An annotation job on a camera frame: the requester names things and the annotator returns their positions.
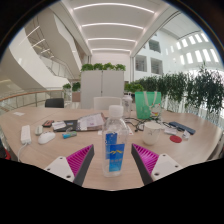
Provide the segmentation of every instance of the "white mouse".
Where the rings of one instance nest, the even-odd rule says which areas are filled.
[[[51,131],[44,132],[39,136],[38,143],[42,145],[42,144],[45,144],[45,143],[49,142],[53,138],[55,138],[55,133],[54,132],[51,132]]]

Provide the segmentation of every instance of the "bottle label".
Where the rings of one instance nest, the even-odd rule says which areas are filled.
[[[117,133],[106,134],[106,159],[110,159],[110,145],[117,143]]]
[[[121,170],[125,144],[110,145],[109,172]]]

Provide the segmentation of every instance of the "plastic water bottle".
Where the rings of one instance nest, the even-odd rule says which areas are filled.
[[[129,135],[122,119],[123,106],[111,105],[109,118],[103,125],[103,174],[114,177],[121,174],[125,145]]]
[[[131,116],[131,105],[131,93],[128,93],[128,95],[124,95],[124,97],[122,98],[122,106],[124,107],[123,119],[129,118]]]

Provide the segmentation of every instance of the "pink object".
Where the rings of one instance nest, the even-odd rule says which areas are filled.
[[[82,166],[83,161],[85,160],[86,155],[88,154],[89,150],[92,148],[93,145],[89,145],[79,151],[71,154],[70,156],[66,157],[67,162],[74,174],[77,175],[80,167]]]
[[[148,171],[149,175],[151,175],[154,166],[159,158],[159,155],[150,151],[149,149],[143,148],[139,145],[133,144],[136,151],[138,152],[146,170]]]

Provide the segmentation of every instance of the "desk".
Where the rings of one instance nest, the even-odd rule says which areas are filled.
[[[13,113],[25,113],[17,116]],[[129,124],[134,135],[129,136],[124,153],[123,173],[121,176],[106,178],[102,172],[102,136],[97,131],[78,132],[76,137],[63,139],[62,133],[56,133],[55,139],[45,145],[38,144],[38,136],[35,133],[35,127],[42,125],[46,120],[72,120],[81,116],[95,112],[103,112],[108,116],[108,111],[94,111],[83,109],[66,108],[36,108],[22,107],[5,113],[0,116],[0,125],[6,136],[7,142],[12,151],[17,155],[22,146],[20,141],[21,127],[30,125],[32,143],[22,149],[20,160],[23,163],[37,166],[41,169],[47,167],[58,156],[69,156],[70,154],[94,144],[95,155],[87,171],[83,182],[84,188],[103,189],[103,190],[122,190],[140,188],[143,182],[131,154],[131,144],[135,143],[148,148],[157,154],[167,153],[182,167],[205,162],[215,149],[222,131],[209,121],[206,121],[196,115],[187,113],[163,112],[163,121],[176,121],[185,126],[196,130],[189,140],[183,140],[181,143],[173,143],[169,140],[169,135],[160,134],[159,141],[153,146],[147,146],[142,141],[142,132],[134,132],[135,128]],[[131,112],[132,117],[136,117],[135,111]],[[44,128],[44,131],[52,131],[51,128]]]

